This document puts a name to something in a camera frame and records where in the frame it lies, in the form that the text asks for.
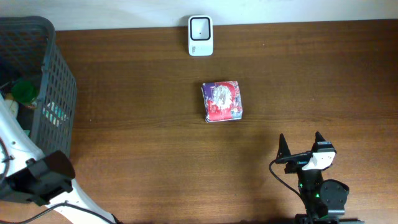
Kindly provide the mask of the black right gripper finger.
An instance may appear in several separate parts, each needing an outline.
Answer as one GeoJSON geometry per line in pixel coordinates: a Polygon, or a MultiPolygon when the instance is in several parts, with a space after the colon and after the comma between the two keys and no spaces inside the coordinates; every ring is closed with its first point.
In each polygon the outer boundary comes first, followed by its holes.
{"type": "Polygon", "coordinates": [[[324,144],[326,143],[326,140],[324,139],[324,137],[320,134],[319,131],[317,131],[315,133],[315,143],[316,144],[324,144]]]}
{"type": "Polygon", "coordinates": [[[276,159],[284,159],[286,157],[290,157],[290,149],[288,147],[287,141],[285,140],[284,135],[281,133],[279,136],[279,148],[277,151],[276,159]]]}

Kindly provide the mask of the red purple tissue pack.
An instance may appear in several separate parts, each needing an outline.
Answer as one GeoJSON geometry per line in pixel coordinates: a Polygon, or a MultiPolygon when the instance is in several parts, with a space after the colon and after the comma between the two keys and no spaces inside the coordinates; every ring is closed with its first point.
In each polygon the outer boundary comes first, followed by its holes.
{"type": "Polygon", "coordinates": [[[201,86],[208,123],[239,120],[243,117],[237,81],[203,83],[201,86]]]}

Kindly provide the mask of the green lid jar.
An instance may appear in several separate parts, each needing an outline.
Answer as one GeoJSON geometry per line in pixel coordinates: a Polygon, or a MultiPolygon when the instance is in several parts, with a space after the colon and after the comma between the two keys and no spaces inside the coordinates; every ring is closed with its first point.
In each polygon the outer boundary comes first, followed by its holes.
{"type": "Polygon", "coordinates": [[[35,108],[36,99],[39,95],[38,89],[28,80],[19,80],[11,88],[12,96],[15,100],[26,107],[35,108]]]}

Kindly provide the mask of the mint green wipes pack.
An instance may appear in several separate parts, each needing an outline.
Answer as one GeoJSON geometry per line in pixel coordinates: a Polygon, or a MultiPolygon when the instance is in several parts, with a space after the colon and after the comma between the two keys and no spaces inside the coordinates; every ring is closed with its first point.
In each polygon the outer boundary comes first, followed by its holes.
{"type": "Polygon", "coordinates": [[[42,114],[47,120],[56,127],[59,127],[68,119],[68,116],[60,106],[54,102],[48,103],[42,110],[42,114]]]}

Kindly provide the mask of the white cream tube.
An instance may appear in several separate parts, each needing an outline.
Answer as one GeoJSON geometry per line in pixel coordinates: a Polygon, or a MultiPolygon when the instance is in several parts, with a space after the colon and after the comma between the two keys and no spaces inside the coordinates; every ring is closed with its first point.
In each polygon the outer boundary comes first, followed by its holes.
{"type": "Polygon", "coordinates": [[[19,112],[19,104],[11,93],[7,93],[4,99],[6,107],[13,118],[17,118],[19,112]]]}

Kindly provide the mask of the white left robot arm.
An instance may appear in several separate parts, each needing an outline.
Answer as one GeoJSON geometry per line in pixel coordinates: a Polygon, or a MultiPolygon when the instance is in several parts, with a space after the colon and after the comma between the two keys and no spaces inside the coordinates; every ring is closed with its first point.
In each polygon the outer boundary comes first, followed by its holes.
{"type": "Polygon", "coordinates": [[[118,223],[79,186],[72,163],[61,151],[44,155],[1,100],[1,200],[35,203],[71,223],[118,223]]]}

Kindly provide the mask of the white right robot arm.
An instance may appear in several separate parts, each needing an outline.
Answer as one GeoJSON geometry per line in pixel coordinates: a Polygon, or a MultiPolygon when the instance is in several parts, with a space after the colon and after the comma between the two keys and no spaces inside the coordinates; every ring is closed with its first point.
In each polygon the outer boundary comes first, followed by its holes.
{"type": "Polygon", "coordinates": [[[288,223],[293,224],[344,224],[362,223],[358,219],[342,219],[349,187],[337,180],[327,179],[322,172],[332,166],[336,149],[330,141],[315,133],[315,142],[311,150],[292,154],[283,134],[279,136],[279,148],[276,158],[270,162],[270,173],[284,186],[298,195],[305,207],[305,214],[297,214],[288,223]],[[298,189],[278,177],[272,170],[273,164],[284,164],[286,174],[297,174],[298,189]]]}

